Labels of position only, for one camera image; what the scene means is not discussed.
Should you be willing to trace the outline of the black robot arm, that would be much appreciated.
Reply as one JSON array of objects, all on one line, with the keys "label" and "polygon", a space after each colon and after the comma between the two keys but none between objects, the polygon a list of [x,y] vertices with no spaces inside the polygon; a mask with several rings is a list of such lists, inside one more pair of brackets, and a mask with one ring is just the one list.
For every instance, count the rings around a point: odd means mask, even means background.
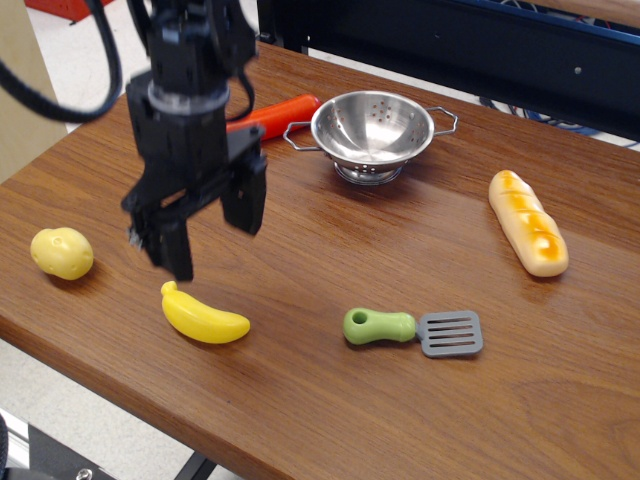
[{"label": "black robot arm", "polygon": [[248,101],[244,69],[257,54],[253,29],[237,1],[141,1],[128,4],[150,60],[126,87],[144,170],[122,201],[129,238],[153,265],[178,281],[193,278],[188,219],[220,201],[231,226],[256,234],[266,198],[259,126],[230,132],[229,81]]}]

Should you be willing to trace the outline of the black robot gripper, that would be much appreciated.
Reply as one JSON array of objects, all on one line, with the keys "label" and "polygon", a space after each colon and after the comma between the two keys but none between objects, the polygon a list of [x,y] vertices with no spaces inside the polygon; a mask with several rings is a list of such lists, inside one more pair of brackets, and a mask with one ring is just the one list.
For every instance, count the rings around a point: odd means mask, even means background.
[{"label": "black robot gripper", "polygon": [[266,159],[259,127],[228,133],[226,86],[205,97],[165,94],[149,73],[134,78],[128,108],[144,171],[122,201],[130,239],[176,281],[194,278],[188,219],[219,200],[228,224],[261,228]]}]

